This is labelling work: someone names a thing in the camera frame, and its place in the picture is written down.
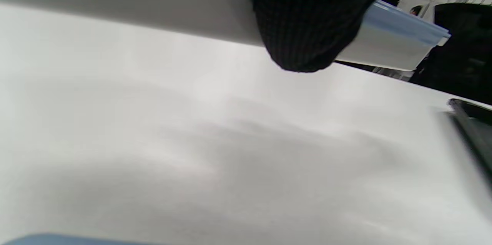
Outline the person's left hand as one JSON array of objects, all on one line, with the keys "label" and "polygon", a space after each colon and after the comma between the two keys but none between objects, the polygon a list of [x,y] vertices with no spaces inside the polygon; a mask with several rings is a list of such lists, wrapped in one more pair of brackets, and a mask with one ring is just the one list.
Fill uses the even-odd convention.
[{"label": "person's left hand", "polygon": [[252,0],[262,42],[281,69],[313,73],[330,66],[357,36],[376,0]]}]

